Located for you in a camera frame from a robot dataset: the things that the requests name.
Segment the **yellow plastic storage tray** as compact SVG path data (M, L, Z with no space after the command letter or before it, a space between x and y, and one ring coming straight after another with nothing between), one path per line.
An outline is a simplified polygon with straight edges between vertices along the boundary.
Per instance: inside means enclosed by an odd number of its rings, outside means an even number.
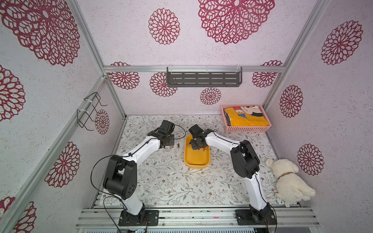
M191 146L192 135L186 137L184 161L191 169L204 169L211 161L210 147L194 150Z

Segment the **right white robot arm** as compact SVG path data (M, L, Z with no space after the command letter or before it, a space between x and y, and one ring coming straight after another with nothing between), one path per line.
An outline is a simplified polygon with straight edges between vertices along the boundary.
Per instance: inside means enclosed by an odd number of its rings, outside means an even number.
M211 129L203 130L197 124L189 129L194 150L207 146L215 147L231 156L236 174L244 179L250 200L251 219L258 222L267 217L271 206L264 198L260 183L260 160L251 143L247 140L235 141L215 133Z

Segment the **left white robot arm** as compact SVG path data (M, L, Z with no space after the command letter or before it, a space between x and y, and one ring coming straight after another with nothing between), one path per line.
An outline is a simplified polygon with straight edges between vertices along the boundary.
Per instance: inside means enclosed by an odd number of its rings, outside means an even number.
M124 155L112 155L103 180L103 188L119 198L130 217L143 219L144 204L136 194L138 165L152 153L166 146L174 145L175 124L163 120L160 127L149 132L145 139Z

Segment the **pink perforated plastic basket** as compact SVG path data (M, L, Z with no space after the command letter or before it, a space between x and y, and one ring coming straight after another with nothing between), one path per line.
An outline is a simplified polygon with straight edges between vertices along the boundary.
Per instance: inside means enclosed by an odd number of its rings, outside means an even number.
M265 133L271 126L260 104L222 104L223 127L233 133Z

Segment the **yellow cartoon towel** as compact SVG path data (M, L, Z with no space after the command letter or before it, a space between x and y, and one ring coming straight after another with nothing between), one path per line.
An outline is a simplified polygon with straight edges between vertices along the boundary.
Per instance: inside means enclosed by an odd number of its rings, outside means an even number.
M228 126L269 126L258 105L235 106L224 109Z

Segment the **cream plush dog toy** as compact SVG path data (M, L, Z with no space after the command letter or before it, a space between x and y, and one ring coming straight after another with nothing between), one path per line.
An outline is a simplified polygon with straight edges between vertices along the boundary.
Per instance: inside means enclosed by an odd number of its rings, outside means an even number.
M265 161L266 166L272 170L277 179L275 196L286 203L309 201L316 195L316 190L300 178L299 168L288 159Z

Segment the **grey wall shelf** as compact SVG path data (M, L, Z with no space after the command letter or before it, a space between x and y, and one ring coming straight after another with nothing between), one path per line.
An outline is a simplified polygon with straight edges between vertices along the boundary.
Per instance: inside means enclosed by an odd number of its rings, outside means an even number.
M172 71L167 68L168 87L239 87L242 84L242 68L232 72Z

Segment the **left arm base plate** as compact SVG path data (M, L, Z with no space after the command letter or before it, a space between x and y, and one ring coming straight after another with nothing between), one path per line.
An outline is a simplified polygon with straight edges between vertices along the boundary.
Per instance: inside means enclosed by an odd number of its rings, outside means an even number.
M138 215L132 215L128 211L121 212L119 223L120 227L127 226L157 226L159 221L159 211L146 209L144 206Z

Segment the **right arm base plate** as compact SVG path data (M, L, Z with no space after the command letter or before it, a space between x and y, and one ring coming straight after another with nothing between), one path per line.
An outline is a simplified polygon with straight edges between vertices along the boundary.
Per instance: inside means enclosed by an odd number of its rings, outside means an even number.
M238 225L276 225L277 219L273 210L266 206L263 210L257 211L254 208L237 209L235 216Z

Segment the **aluminium rail frame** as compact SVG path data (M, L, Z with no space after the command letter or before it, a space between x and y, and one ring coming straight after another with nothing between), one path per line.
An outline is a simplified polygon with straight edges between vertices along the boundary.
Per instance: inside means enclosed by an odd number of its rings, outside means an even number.
M158 211L158 228L241 228L236 212L248 212L244 206L212 206L212 207L153 207L149 211ZM112 206L108 208L83 209L74 226L79 232L88 229L115 229L120 221L122 210ZM261 228L270 229L306 227L318 228L320 223L310 207L275 207L269 215L269 221L261 224Z

